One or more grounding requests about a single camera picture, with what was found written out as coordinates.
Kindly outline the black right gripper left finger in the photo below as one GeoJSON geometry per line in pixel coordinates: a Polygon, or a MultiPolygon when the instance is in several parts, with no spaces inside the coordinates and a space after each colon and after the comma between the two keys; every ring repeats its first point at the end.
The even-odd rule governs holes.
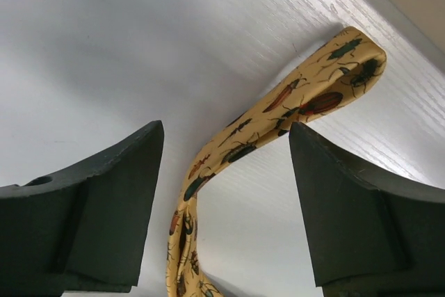
{"type": "Polygon", "coordinates": [[[1,291],[131,291],[163,141],[162,122],[152,121],[69,167],[2,187],[1,291]]]}

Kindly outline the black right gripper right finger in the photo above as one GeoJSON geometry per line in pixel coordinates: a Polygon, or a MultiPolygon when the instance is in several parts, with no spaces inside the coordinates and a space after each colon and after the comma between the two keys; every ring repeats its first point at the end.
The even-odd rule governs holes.
{"type": "Polygon", "coordinates": [[[380,168],[300,122],[289,134],[324,296],[443,296],[444,191],[380,168]]]}

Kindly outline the yellow beetle print tie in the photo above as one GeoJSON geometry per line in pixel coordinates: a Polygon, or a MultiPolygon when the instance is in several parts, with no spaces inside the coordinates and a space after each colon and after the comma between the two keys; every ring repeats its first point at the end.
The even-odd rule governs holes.
{"type": "Polygon", "coordinates": [[[198,260],[198,191],[234,162],[287,134],[293,122],[308,123],[360,98],[379,80],[386,62],[382,47],[348,26],[203,146],[186,171],[172,215],[165,272],[169,296],[221,296],[198,260]]]}

